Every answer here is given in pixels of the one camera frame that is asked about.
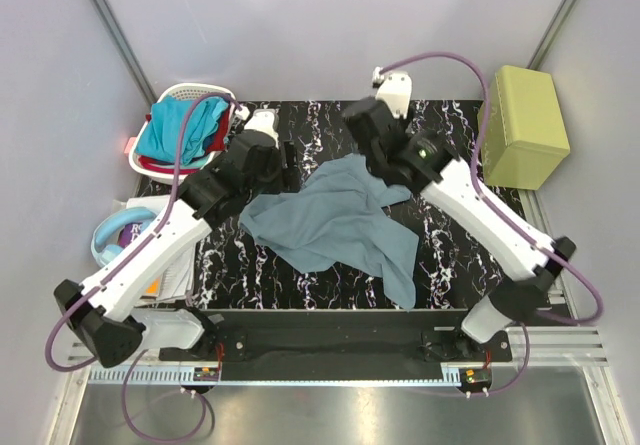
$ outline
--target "teal cloth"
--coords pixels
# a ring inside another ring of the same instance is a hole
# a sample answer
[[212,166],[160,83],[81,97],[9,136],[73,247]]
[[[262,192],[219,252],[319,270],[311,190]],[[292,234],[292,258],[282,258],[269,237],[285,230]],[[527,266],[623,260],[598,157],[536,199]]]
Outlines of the teal cloth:
[[[151,121],[138,140],[136,153],[161,162],[175,163],[176,144],[180,124],[192,100],[165,97],[151,106]],[[180,163],[188,165],[205,155],[204,142],[218,130],[218,122],[229,104],[222,98],[211,97],[194,110],[182,142]]]
[[323,163],[298,193],[259,195],[240,226],[301,273],[342,262],[382,277],[385,295],[410,309],[418,236],[381,209],[410,196],[369,174],[362,155],[348,155]]

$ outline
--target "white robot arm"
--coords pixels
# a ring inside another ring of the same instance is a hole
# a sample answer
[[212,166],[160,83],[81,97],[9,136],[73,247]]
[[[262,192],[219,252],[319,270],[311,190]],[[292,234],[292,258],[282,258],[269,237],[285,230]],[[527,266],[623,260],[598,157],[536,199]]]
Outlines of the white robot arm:
[[406,133],[412,118],[411,78],[405,72],[374,71],[375,98],[351,105],[343,118],[367,158],[369,171],[387,184],[406,185],[450,215],[500,263],[507,279],[467,314],[461,330],[485,343],[514,321],[525,321],[545,304],[546,292],[562,268],[540,249],[569,259],[575,245],[566,237],[554,240],[536,230],[481,185],[488,199],[535,238],[531,247],[481,200],[471,183],[469,165],[445,141],[433,134]]
[[[68,323],[104,367],[122,363],[138,349],[174,347],[203,356],[213,351],[215,327],[198,310],[166,313],[134,306],[169,264],[213,228],[239,214],[252,198],[259,193],[295,190],[298,180],[291,176],[297,169],[295,152],[285,144],[288,166],[283,167],[276,125],[275,111],[256,111],[226,152],[180,185],[160,231],[157,225],[166,209],[107,266],[80,284],[65,280],[58,285],[54,295],[63,313],[95,287],[102,288]],[[116,268],[121,269],[106,281]]]

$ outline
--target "gray wall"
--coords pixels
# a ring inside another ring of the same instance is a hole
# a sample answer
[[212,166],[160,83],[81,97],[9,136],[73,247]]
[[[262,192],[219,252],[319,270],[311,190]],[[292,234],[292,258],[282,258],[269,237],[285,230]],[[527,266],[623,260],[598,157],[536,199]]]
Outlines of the gray wall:
[[26,445],[62,381],[43,357],[53,289],[95,271],[91,233],[134,188],[121,150],[146,106],[89,0],[0,10],[0,442]]
[[[543,65],[553,74],[572,152],[540,191],[553,231],[575,240],[575,263],[602,291],[599,329],[636,436],[639,10],[640,0],[581,0]],[[589,296],[576,294],[590,313]]]
[[[222,84],[243,99],[358,99],[377,65],[427,50],[487,74],[526,66],[561,0],[109,0],[160,93]],[[412,69],[415,98],[478,98],[461,65]]]

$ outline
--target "white basket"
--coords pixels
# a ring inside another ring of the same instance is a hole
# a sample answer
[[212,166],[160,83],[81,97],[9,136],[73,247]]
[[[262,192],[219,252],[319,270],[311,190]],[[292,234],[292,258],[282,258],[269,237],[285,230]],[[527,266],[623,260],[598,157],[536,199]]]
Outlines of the white basket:
[[[180,83],[178,85],[174,85],[173,87],[169,87],[168,89],[166,89],[165,92],[158,99],[158,102],[161,102],[167,96],[171,96],[178,100],[195,100],[201,95],[204,95],[205,93],[210,93],[210,92],[228,93],[233,98],[235,98],[235,95],[231,93],[230,90],[227,90],[226,88],[223,88],[223,87],[217,87],[215,85],[206,85],[204,83]],[[231,123],[233,122],[234,110],[235,110],[235,106],[233,105],[233,103],[231,103],[229,104],[228,111],[225,111],[225,113],[227,112],[229,113],[229,127],[231,127]],[[140,137],[142,136],[145,128],[147,128],[148,124],[149,122],[146,122],[146,121],[144,122],[144,125],[142,126],[142,130],[140,130],[140,133],[136,137],[136,141],[133,144],[133,147],[131,147],[131,150],[129,150],[129,165],[131,165],[131,168],[133,168],[136,172],[142,175],[146,175],[147,177],[151,178],[152,180],[155,180],[156,182],[170,185],[171,182],[173,181],[172,169],[170,169],[168,173],[161,173],[161,172],[154,172],[152,170],[147,170],[146,168],[140,165],[140,160],[139,160],[140,156],[136,153],[136,148],[138,147],[138,140],[140,140]],[[218,153],[220,152],[211,152],[207,157],[207,163],[213,160],[213,158]],[[182,180],[184,180],[185,177],[187,176],[188,174],[186,173],[181,174],[180,183],[182,183]]]

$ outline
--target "black table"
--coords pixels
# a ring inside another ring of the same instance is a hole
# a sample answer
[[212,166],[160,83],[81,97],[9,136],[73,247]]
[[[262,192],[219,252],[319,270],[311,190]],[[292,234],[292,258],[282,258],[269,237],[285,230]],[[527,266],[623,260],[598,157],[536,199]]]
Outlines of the black table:
[[[469,160],[477,132],[479,101],[417,101],[413,131],[437,130]],[[278,132],[301,156],[303,179],[322,162],[355,152],[340,119],[347,102],[260,102],[250,109],[275,108]],[[148,180],[139,195],[168,193]],[[494,189],[523,215],[515,190]],[[414,271],[416,308],[468,308],[502,279],[494,258],[463,228],[421,198],[387,213],[420,237]],[[196,247],[196,305],[201,309],[389,309],[382,280],[336,263],[321,273],[301,274],[253,239],[231,219]]]

